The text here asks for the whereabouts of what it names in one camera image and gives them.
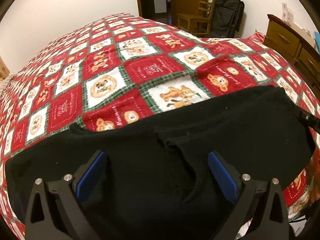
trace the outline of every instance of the christmas blanket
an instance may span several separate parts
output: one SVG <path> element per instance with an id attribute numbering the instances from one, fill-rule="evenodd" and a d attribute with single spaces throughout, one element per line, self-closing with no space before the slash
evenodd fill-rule
<path id="1" fill-rule="evenodd" d="M 283 87 L 295 104 L 320 117 L 319 101 L 295 68 L 262 42 L 258 33 L 248 39 L 199 39 L 127 13 L 50 42 L 0 98 L 0 215 L 24 239 L 24 225 L 10 207 L 4 165 L 73 122 L 95 131 L 117 129 L 268 84 Z M 284 191 L 289 219 L 320 197 L 320 135 L 311 132 L 317 143 L 313 159 Z"/>

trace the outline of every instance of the dresser drawer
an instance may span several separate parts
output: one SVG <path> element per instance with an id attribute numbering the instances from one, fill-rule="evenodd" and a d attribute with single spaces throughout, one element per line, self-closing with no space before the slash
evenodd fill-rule
<path id="1" fill-rule="evenodd" d="M 278 44 L 276 44 L 274 41 L 268 39 L 268 37 L 264 40 L 264 45 L 266 45 L 269 48 L 274 49 L 276 52 L 280 53 L 282 57 L 286 59 L 286 61 L 292 63 L 293 65 L 296 63 L 295 59 L 289 55 L 288 52 L 286 52 L 283 48 L 281 48 Z"/>
<path id="2" fill-rule="evenodd" d="M 294 57 L 298 49 L 299 38 L 273 21 L 269 22 L 267 31 L 268 39 L 283 48 L 290 56 Z"/>
<path id="3" fill-rule="evenodd" d="M 305 48 L 302 48 L 301 53 L 299 55 L 299 62 L 302 62 L 311 73 L 314 75 L 314 78 L 320 81 L 320 62 L 317 62 L 314 57 L 310 55 L 309 52 L 306 51 Z"/>

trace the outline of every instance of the metal screw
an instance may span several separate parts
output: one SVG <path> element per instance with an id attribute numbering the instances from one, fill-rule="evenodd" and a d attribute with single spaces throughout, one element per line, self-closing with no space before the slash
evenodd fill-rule
<path id="1" fill-rule="evenodd" d="M 275 185 L 278 185 L 279 184 L 279 179 L 273 178 L 272 179 L 272 183 L 275 184 Z"/>
<path id="2" fill-rule="evenodd" d="M 251 179 L 251 176 L 249 174 L 242 174 L 242 179 L 245 180 L 245 181 L 248 181 Z"/>
<path id="3" fill-rule="evenodd" d="M 63 179 L 64 179 L 65 181 L 72 180 L 72 175 L 71 175 L 71 174 L 64 175 Z"/>
<path id="4" fill-rule="evenodd" d="M 37 185 L 40 185 L 40 184 L 42 183 L 42 179 L 41 179 L 41 178 L 36 179 L 35 183 L 36 183 Z"/>

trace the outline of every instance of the blue gripper pad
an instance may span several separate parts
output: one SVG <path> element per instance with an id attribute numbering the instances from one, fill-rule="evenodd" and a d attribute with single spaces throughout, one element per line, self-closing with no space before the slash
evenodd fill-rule
<path id="1" fill-rule="evenodd" d="M 240 174 L 218 153 L 208 154 L 208 165 L 226 200 L 235 204 L 242 186 Z"/>
<path id="2" fill-rule="evenodd" d="M 83 176 L 76 180 L 74 192 L 77 201 L 85 201 L 88 199 L 101 174 L 105 171 L 107 163 L 108 155 L 103 151 L 97 151 L 87 164 L 82 165 L 78 169 L 78 171 L 83 171 L 83 169 L 87 168 Z"/>

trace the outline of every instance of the wooden chair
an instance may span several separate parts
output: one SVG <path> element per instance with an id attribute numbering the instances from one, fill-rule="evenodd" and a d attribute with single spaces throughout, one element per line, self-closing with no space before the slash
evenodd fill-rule
<path id="1" fill-rule="evenodd" d="M 199 9 L 198 14 L 181 14 L 178 13 L 178 28 L 184 30 L 185 32 L 191 33 L 195 36 L 206 36 L 209 37 L 211 22 L 213 16 L 213 9 L 216 0 L 212 0 L 208 2 L 208 0 L 200 0 L 199 1 Z M 188 22 L 187 29 L 181 26 L 181 20 Z M 194 23 L 197 23 L 197 33 L 192 32 L 192 28 L 195 28 Z"/>

